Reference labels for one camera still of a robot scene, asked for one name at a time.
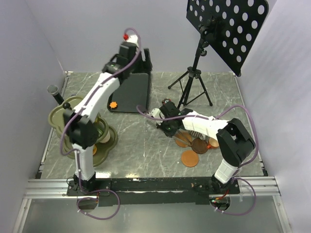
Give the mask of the orange coaster front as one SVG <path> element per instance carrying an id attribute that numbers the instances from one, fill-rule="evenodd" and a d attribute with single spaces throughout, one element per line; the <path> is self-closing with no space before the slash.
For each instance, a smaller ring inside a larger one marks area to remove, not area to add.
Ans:
<path id="1" fill-rule="evenodd" d="M 182 153 L 181 161 L 187 167 L 195 167 L 199 163 L 199 156 L 192 150 L 187 150 Z"/>

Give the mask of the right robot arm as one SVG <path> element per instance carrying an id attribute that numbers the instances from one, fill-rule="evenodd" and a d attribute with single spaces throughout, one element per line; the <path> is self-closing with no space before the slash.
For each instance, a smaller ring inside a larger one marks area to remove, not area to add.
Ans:
<path id="1" fill-rule="evenodd" d="M 158 127 L 166 136 L 172 137 L 183 129 L 198 132 L 218 143 L 223 159 L 213 175 L 212 188 L 216 193 L 223 193 L 229 188 L 228 181 L 256 147 L 255 141 L 237 118 L 221 120 L 188 108 L 179 110 L 169 100 L 160 108 L 153 109 L 151 116 L 156 118 Z"/>

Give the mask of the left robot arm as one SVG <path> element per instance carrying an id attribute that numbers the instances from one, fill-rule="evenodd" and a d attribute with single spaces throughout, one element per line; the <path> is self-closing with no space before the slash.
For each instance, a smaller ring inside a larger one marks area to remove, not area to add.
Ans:
<path id="1" fill-rule="evenodd" d="M 133 35 L 120 44 L 119 52 L 105 64 L 97 82 L 83 100 L 63 113 L 63 135 L 68 135 L 75 153 L 74 180 L 85 195 L 91 195 L 96 189 L 93 146 L 99 132 L 94 124 L 95 119 L 109 97 L 134 73 L 140 61 L 141 41 Z"/>

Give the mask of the orange flower cookie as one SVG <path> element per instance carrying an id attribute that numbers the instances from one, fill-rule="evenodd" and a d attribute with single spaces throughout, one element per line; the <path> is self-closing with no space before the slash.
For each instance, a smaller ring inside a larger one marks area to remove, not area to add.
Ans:
<path id="1" fill-rule="evenodd" d="M 113 102 L 111 102 L 110 104 L 109 104 L 109 108 L 110 109 L 116 109 L 118 107 L 118 104 L 115 102 L 115 101 L 113 101 Z"/>

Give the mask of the dark brown coaster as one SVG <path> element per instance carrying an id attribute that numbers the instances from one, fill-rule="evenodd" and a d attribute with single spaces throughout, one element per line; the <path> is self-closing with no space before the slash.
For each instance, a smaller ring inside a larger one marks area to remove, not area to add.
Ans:
<path id="1" fill-rule="evenodd" d="M 191 148 L 197 154 L 204 154 L 208 151 L 208 143 L 205 140 L 196 138 L 192 141 Z"/>

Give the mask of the black serving tray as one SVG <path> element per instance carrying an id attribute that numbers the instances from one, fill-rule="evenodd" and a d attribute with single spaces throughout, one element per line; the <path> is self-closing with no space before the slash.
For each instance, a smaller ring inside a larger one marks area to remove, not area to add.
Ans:
<path id="1" fill-rule="evenodd" d="M 107 109 L 113 113 L 137 114 L 136 106 L 139 105 L 140 110 L 147 110 L 149 108 L 150 85 L 150 74 L 131 74 L 109 97 Z M 109 108 L 109 104 L 113 101 L 118 104 L 116 109 Z"/>

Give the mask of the white cream donut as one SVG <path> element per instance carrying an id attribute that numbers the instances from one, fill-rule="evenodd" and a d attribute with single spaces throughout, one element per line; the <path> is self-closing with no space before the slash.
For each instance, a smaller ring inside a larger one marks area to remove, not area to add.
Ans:
<path id="1" fill-rule="evenodd" d="M 110 132 L 100 141 L 100 143 L 107 143 L 110 140 Z"/>

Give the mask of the orange donut front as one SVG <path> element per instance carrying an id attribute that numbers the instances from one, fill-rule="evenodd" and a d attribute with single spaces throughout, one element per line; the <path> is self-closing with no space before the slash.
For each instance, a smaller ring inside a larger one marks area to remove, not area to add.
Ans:
<path id="1" fill-rule="evenodd" d="M 97 147 L 96 147 L 96 145 L 94 145 L 94 146 L 93 146 L 93 150 L 92 150 L 92 154 L 95 155 L 96 152 L 97 152 Z"/>

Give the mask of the striped ceramic cup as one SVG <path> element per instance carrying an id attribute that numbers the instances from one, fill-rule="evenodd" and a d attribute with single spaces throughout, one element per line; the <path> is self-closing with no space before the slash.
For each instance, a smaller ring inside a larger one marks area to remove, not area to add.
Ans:
<path id="1" fill-rule="evenodd" d="M 206 136 L 200 132 L 196 132 L 196 131 L 189 131 L 189 134 L 192 136 L 192 137 L 195 137 L 195 138 L 199 138 L 201 140 L 205 140 L 206 139 Z"/>

